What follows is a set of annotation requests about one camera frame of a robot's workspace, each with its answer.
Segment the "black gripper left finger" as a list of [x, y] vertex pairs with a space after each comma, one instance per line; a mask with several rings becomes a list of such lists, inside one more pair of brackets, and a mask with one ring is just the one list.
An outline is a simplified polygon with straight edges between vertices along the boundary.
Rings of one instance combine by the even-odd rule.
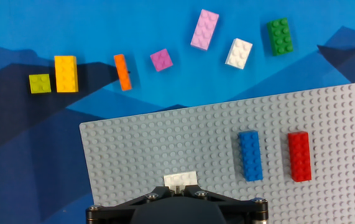
[[85, 211], [86, 224], [111, 223], [111, 220], [131, 218], [141, 205], [169, 198], [172, 195], [173, 191], [168, 187], [156, 187], [150, 193], [113, 207], [92, 205]]

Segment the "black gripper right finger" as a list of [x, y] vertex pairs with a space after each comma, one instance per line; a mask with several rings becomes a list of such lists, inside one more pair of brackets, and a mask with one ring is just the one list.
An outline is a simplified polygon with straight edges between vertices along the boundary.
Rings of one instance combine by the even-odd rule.
[[223, 215], [238, 215], [242, 218], [239, 223], [268, 224], [269, 221], [268, 201], [265, 198], [238, 200], [203, 190], [198, 185], [186, 186], [183, 196], [210, 202], [216, 205]]

